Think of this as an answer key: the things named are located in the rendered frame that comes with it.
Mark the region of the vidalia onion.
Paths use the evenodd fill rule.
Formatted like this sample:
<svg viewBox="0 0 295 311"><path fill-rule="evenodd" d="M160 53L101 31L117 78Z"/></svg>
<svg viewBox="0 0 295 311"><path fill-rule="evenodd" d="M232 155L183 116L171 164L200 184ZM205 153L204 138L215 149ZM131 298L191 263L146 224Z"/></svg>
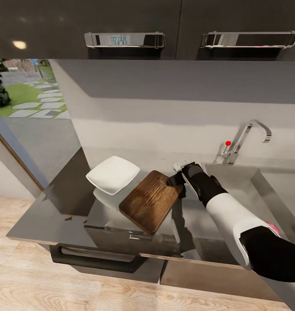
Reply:
<svg viewBox="0 0 295 311"><path fill-rule="evenodd" d="M272 223L268 223L268 222L265 222L265 223L267 223L269 226L271 226L276 232L277 232L277 234L279 235L279 230L278 230L278 228L275 226L275 225L273 225Z"/></svg>

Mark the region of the cutting board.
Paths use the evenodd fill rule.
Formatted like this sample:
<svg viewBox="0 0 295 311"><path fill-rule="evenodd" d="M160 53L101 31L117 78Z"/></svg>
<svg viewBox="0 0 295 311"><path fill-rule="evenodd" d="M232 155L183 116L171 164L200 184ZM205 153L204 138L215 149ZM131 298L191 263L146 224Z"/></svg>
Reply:
<svg viewBox="0 0 295 311"><path fill-rule="evenodd" d="M157 231L183 191L183 184L173 187L160 180L167 182L169 177L153 170L119 204L119 209L150 235Z"/></svg>

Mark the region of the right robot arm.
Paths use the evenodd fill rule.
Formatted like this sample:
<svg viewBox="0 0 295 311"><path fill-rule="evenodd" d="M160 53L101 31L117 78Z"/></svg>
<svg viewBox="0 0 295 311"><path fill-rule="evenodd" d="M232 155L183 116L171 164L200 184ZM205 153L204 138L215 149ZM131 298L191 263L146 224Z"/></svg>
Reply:
<svg viewBox="0 0 295 311"><path fill-rule="evenodd" d="M173 187L188 184L206 207L236 261L244 269L256 272L295 311L295 244L280 238L199 164L182 160L173 169L176 174L165 183Z"/></svg>

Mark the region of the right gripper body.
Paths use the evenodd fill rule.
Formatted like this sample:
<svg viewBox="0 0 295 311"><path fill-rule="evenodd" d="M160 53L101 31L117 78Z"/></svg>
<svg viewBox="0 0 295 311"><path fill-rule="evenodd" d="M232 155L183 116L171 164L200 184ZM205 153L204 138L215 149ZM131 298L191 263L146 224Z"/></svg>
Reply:
<svg viewBox="0 0 295 311"><path fill-rule="evenodd" d="M169 177L169 181L171 181L171 186L173 186L173 187L175 187L175 186L177 186L179 184L185 184L185 182L183 182L180 179L180 172L176 173L172 177Z"/></svg>

